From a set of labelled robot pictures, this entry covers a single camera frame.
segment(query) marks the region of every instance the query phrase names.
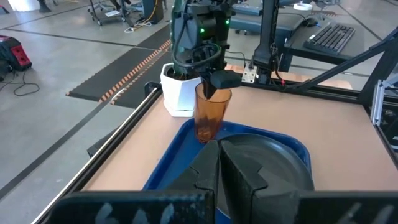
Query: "black plate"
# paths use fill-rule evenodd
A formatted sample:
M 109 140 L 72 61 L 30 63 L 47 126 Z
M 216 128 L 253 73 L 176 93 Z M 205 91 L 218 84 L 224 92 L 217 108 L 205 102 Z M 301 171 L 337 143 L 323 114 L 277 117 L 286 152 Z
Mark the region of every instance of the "black plate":
M 220 139 L 220 141 L 229 141 L 248 156 L 252 156 L 269 172 L 290 182 L 298 189 L 314 189 L 311 174 L 290 147 L 257 134 L 234 134 Z M 218 181 L 218 209 L 226 216 L 229 216 L 221 171 Z

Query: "concrete floor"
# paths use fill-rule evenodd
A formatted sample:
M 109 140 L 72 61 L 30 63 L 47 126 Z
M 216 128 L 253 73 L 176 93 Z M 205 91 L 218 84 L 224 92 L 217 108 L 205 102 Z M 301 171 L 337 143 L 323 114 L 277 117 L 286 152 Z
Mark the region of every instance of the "concrete floor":
M 394 5 L 397 3 L 388 1 L 343 1 L 341 6 L 327 10 L 339 14 L 335 18 L 339 22 L 366 26 L 365 47 L 369 47 L 397 25 L 398 7 Z M 6 0 L 0 0 L 0 5 L 11 11 Z M 65 93 L 166 26 L 169 19 L 167 13 L 160 24 L 125 34 L 127 25 L 124 23 L 113 22 L 100 27 L 93 22 L 87 13 L 88 5 L 88 0 L 60 0 L 59 6 L 49 4 L 53 11 L 48 14 L 33 11 L 0 16 L 0 35 L 13 36 L 22 42 L 33 62 L 33 69 L 26 75 L 27 81 L 40 85 L 39 92 L 23 97 L 13 95 L 14 86 L 7 86 L 0 92 L 0 189 L 98 106 L 97 102 L 70 98 Z M 246 58 L 251 57 L 258 42 L 258 35 L 230 32 L 231 51 L 244 52 Z M 377 60 L 378 57 L 372 58 L 348 70 L 354 75 L 341 74 L 334 78 L 348 80 L 359 90 Z M 292 65 L 291 72 L 311 76 L 333 66 L 299 57 L 294 57 Z M 86 149 L 131 112 L 132 109 L 118 106 L 103 108 L 11 193 L 0 199 L 1 223 L 30 223 L 89 159 Z

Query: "white plant pot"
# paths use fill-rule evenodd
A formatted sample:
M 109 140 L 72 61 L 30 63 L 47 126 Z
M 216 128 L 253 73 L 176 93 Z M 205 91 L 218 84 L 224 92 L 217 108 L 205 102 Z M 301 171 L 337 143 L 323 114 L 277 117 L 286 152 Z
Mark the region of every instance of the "white plant pot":
M 167 76 L 167 70 L 173 63 L 163 65 L 160 74 L 164 106 L 171 116 L 192 117 L 195 107 L 195 87 L 200 83 L 200 77 L 191 80 L 175 80 Z

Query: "computer mouse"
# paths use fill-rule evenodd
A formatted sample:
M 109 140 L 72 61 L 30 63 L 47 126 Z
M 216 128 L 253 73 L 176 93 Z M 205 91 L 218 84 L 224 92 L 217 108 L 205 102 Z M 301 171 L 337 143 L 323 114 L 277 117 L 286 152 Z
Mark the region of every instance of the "computer mouse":
M 317 24 L 318 24 L 318 21 L 315 18 L 308 18 L 302 22 L 302 25 L 305 27 L 313 27 L 313 26 L 316 26 Z

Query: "table surface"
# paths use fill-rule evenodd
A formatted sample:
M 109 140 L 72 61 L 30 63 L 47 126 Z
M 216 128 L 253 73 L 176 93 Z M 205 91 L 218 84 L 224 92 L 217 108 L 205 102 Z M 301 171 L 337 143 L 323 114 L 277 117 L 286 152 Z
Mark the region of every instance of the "table surface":
M 321 26 L 324 26 L 325 24 L 327 24 L 327 22 L 320 22 Z M 299 27 L 293 34 L 293 36 L 285 43 L 285 52 L 287 54 L 333 64 L 339 64 L 344 62 L 345 60 L 349 60 L 364 52 L 364 28 L 354 24 L 345 25 L 354 27 L 355 33 L 338 55 L 325 54 L 316 50 L 305 48 L 303 46 L 304 42 L 311 35 L 321 29 L 318 26 Z
M 163 100 L 154 103 L 84 190 L 142 189 L 189 119 L 171 117 Z M 224 119 L 301 141 L 311 156 L 317 190 L 398 190 L 398 171 L 360 105 L 240 87 L 233 89 Z

